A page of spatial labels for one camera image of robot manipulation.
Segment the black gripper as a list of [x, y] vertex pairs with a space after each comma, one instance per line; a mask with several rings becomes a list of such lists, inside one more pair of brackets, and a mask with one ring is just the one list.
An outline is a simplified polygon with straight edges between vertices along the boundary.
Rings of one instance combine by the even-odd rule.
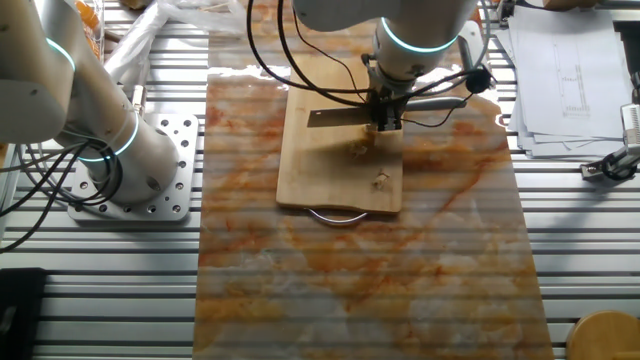
[[372, 108], [372, 123], [378, 132], [402, 129], [402, 108], [407, 100], [408, 82], [390, 79], [378, 74], [369, 75], [367, 106]]

